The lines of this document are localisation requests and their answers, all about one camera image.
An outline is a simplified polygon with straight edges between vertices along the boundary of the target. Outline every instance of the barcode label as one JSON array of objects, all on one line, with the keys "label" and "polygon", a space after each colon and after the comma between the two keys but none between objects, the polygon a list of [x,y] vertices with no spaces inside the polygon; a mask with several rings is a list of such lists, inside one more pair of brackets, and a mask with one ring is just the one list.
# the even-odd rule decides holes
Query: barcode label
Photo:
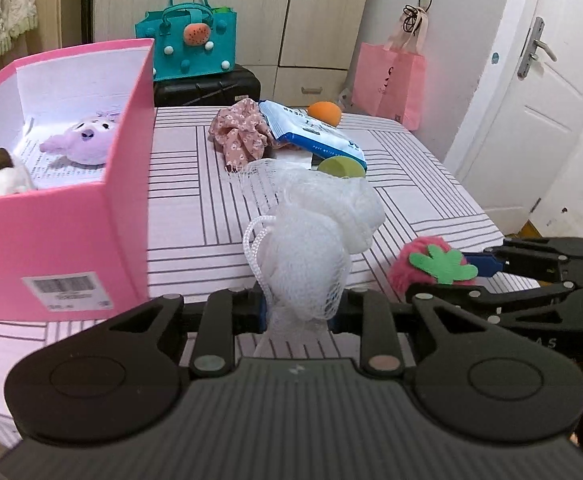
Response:
[{"label": "barcode label", "polygon": [[23,282],[50,312],[108,310],[112,301],[95,272],[37,276]]},{"label": "barcode label", "polygon": [[58,278],[55,280],[33,280],[38,290],[45,294],[55,292],[82,292],[94,290],[95,286],[89,276],[77,276],[76,278]]}]

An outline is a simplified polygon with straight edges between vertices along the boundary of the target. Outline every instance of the green felt leaf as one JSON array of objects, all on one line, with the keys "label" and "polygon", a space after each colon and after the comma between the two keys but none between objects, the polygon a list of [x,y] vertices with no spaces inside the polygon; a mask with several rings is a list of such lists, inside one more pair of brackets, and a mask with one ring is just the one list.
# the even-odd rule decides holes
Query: green felt leaf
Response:
[{"label": "green felt leaf", "polygon": [[453,285],[454,282],[472,280],[478,276],[478,268],[473,265],[462,265],[462,253],[452,249],[447,253],[437,245],[427,246],[429,256],[421,253],[409,255],[409,263],[416,269],[426,272],[436,278],[441,285]]}]

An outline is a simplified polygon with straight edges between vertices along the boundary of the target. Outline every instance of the pink strawberry pom pom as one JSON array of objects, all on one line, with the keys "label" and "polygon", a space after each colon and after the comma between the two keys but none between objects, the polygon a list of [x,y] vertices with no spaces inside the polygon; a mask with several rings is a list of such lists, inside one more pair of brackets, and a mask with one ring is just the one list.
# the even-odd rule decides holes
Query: pink strawberry pom pom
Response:
[{"label": "pink strawberry pom pom", "polygon": [[[451,251],[452,246],[449,245],[441,237],[436,236],[422,236],[416,238],[412,242],[406,244],[400,251],[398,258],[392,264],[389,274],[387,276],[391,288],[401,297],[405,296],[408,288],[414,283],[430,283],[435,284],[436,278],[430,276],[426,272],[416,269],[409,263],[409,255],[412,253],[428,254],[428,246],[437,245],[443,251]],[[462,259],[462,264],[465,265],[467,260]],[[476,280],[467,280],[464,282],[455,282],[454,285],[475,285]]]}]

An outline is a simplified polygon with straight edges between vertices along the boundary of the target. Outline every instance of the barcode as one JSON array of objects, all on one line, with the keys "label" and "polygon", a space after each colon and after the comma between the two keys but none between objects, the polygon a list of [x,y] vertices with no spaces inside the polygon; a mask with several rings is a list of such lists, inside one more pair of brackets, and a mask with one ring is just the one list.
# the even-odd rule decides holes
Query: barcode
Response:
[{"label": "barcode", "polygon": [[58,292],[83,292],[94,290],[94,283],[89,276],[75,276],[73,278],[54,278],[52,280],[32,280],[36,288],[44,294]]}]

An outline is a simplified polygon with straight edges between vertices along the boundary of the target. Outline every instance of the orange makeup sponge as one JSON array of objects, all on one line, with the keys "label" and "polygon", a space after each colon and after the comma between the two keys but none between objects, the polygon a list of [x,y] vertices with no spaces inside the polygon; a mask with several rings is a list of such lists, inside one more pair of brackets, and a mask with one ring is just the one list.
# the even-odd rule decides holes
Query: orange makeup sponge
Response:
[{"label": "orange makeup sponge", "polygon": [[183,41],[188,46],[201,46],[209,41],[211,34],[207,23],[190,23],[183,31]]},{"label": "orange makeup sponge", "polygon": [[307,108],[307,115],[336,127],[340,124],[343,113],[338,105],[329,101],[320,101]]}]

